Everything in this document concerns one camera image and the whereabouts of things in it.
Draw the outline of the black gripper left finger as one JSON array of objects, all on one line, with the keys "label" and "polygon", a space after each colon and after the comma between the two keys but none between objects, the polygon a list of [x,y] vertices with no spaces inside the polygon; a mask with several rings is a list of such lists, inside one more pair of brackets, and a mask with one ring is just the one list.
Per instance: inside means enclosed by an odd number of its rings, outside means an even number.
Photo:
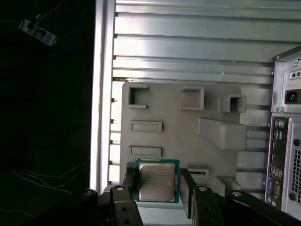
[{"label": "black gripper left finger", "polygon": [[128,166],[123,183],[108,186],[102,194],[77,191],[30,220],[31,226],[142,226],[134,200],[135,168]]}]

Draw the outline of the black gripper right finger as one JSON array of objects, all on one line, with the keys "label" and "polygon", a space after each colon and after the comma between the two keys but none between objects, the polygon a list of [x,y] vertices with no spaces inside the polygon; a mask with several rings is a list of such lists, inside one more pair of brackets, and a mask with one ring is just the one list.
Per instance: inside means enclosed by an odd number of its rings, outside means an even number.
[{"label": "black gripper right finger", "polygon": [[181,201],[187,218],[196,226],[299,226],[301,221],[249,193],[232,190],[226,196],[198,186],[189,171],[181,169]]}]

